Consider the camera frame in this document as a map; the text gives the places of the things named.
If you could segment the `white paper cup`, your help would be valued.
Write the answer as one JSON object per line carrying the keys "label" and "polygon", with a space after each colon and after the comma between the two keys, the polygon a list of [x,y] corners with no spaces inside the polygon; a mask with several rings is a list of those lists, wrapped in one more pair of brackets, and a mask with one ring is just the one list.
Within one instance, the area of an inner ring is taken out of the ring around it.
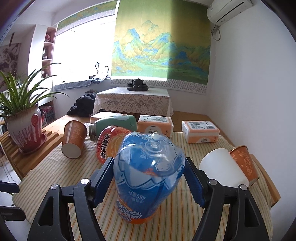
{"label": "white paper cup", "polygon": [[224,148],[209,152],[201,160],[199,169],[203,170],[209,179],[215,179],[223,186],[237,188],[244,184],[249,187],[247,177]]}

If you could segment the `orange patterned paper cup right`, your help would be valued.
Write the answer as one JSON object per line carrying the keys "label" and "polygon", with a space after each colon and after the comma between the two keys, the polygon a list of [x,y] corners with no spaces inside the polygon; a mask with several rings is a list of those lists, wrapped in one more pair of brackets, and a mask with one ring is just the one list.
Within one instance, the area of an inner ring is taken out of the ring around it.
{"label": "orange patterned paper cup right", "polygon": [[247,146],[238,146],[231,150],[229,154],[247,177],[249,186],[252,186],[258,180],[258,174]]}

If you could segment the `brown paper cup left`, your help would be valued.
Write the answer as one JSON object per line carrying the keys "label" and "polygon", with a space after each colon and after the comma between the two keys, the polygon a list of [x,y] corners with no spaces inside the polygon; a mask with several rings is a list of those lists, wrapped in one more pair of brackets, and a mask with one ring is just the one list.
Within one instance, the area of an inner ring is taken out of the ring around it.
{"label": "brown paper cup left", "polygon": [[70,159],[77,159],[81,156],[84,142],[87,136],[86,126],[78,121],[69,121],[64,127],[62,138],[62,153]]}

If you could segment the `wooden slatted plant stand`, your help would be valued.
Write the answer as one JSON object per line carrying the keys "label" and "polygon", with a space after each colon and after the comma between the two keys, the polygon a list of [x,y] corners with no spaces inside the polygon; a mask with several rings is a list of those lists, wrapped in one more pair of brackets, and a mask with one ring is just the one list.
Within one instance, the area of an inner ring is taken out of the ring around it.
{"label": "wooden slatted plant stand", "polygon": [[42,133],[46,136],[43,144],[28,153],[21,152],[8,132],[1,136],[1,148],[20,180],[62,143],[62,134],[47,130],[42,130]]}

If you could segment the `striped yellow tablecloth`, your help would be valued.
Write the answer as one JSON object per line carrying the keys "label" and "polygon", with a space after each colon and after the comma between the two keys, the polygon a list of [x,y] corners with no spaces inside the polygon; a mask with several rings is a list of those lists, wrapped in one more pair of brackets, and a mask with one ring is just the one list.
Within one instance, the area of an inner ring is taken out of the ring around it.
{"label": "striped yellow tablecloth", "polygon": [[[185,156],[190,157],[197,167],[203,157],[214,149],[226,148],[228,151],[234,149],[222,136],[219,136],[215,143],[188,144],[182,133],[174,132],[171,141],[181,147]],[[57,183],[61,187],[76,185],[81,179],[89,178],[101,166],[96,156],[96,144],[90,141],[89,136],[86,137],[83,153],[79,159],[65,157],[60,144],[22,179],[19,185],[20,192],[13,195],[13,202],[25,212],[27,220],[32,224],[52,184]],[[259,179],[249,190],[259,207],[271,240],[273,236],[271,194],[256,164],[255,168]],[[141,225],[128,223],[118,215],[115,209],[116,196],[116,187],[112,180],[104,201],[94,210],[106,240],[192,240],[204,212],[194,202],[184,176],[175,190],[160,205],[153,218]],[[229,206],[224,206],[216,240],[224,238],[228,212]],[[72,204],[69,204],[69,213],[74,239],[82,240]]]}

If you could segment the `spider plant in red-white pot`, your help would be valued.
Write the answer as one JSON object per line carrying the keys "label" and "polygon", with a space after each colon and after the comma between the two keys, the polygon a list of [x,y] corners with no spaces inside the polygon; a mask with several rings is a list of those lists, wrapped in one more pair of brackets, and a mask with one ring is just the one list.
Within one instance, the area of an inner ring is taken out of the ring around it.
{"label": "spider plant in red-white pot", "polygon": [[42,83],[51,75],[39,79],[47,67],[33,70],[22,84],[9,71],[1,77],[7,86],[6,94],[1,93],[1,117],[4,118],[8,133],[22,153],[31,153],[41,147],[45,140],[42,137],[42,114],[39,102],[47,97],[55,97],[58,91],[51,91],[42,86]]}

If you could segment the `orange tissue pack right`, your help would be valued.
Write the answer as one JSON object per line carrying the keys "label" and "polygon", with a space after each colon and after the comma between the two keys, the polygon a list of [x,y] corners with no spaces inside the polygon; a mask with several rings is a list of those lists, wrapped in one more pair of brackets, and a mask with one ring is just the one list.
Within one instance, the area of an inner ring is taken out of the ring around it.
{"label": "orange tissue pack right", "polygon": [[182,121],[182,132],[189,144],[213,143],[218,140],[220,130],[210,121]]}

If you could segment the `orange tissue pack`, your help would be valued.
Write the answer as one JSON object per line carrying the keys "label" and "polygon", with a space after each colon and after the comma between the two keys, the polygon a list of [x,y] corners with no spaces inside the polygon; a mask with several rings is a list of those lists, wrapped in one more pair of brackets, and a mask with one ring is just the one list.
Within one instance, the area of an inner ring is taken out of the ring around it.
{"label": "orange tissue pack", "polygon": [[102,118],[112,118],[112,117],[125,116],[125,115],[126,114],[124,114],[124,113],[112,113],[112,112],[102,111],[102,112],[92,115],[90,117],[90,123],[94,123],[97,120],[100,120]]}
{"label": "orange tissue pack", "polygon": [[140,115],[137,131],[140,133],[160,133],[171,138],[174,124],[170,117],[155,115]]}
{"label": "orange tissue pack", "polygon": [[189,144],[213,143],[218,140],[220,130],[210,121],[182,121],[182,132]]}

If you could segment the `black bag on floor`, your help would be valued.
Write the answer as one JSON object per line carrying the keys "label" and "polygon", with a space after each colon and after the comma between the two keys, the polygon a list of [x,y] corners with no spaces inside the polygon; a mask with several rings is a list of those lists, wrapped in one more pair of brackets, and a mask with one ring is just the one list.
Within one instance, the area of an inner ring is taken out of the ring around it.
{"label": "black bag on floor", "polygon": [[90,117],[93,114],[94,101],[94,93],[88,93],[79,97],[69,111],[67,111],[67,115]]}

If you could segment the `orange tissue pack left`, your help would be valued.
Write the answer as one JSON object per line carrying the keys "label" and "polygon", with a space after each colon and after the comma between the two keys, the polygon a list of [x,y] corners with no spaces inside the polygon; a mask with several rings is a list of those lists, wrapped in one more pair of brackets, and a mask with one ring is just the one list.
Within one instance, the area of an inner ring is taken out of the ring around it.
{"label": "orange tissue pack left", "polygon": [[92,115],[90,117],[90,123],[94,123],[97,120],[100,120],[102,118],[112,118],[112,117],[125,116],[125,115],[126,114],[124,114],[124,113],[112,113],[112,112],[102,111],[102,112]]}

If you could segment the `orange tissue pack middle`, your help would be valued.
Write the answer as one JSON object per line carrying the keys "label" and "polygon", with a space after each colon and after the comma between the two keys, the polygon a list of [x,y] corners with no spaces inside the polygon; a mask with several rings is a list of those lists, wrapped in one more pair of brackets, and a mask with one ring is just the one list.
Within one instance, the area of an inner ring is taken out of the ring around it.
{"label": "orange tissue pack middle", "polygon": [[160,133],[171,138],[174,124],[170,117],[155,115],[140,115],[137,131],[140,133]]}

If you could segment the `low table with lace cloth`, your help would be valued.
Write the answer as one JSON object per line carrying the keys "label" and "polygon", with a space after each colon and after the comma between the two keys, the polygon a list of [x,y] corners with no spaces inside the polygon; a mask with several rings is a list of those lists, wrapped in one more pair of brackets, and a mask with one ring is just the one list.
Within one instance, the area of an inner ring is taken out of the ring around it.
{"label": "low table with lace cloth", "polygon": [[96,94],[93,114],[100,110],[166,117],[174,114],[168,91],[161,88],[129,91],[126,87],[120,86],[101,91]]}

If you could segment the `green landscape painting curtain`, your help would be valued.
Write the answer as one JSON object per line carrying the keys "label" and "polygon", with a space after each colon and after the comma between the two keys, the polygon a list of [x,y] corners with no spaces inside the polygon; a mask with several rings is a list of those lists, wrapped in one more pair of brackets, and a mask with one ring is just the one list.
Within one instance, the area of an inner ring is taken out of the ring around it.
{"label": "green landscape painting curtain", "polygon": [[112,76],[207,84],[210,47],[206,6],[192,1],[120,1]]}

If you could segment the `white wall air conditioner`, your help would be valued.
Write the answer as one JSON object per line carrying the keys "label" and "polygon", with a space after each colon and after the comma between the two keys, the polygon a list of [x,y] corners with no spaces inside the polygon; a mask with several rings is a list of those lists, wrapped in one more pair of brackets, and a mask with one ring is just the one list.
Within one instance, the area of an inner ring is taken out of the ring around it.
{"label": "white wall air conditioner", "polygon": [[207,9],[207,17],[214,25],[221,26],[252,6],[250,0],[215,0]]}

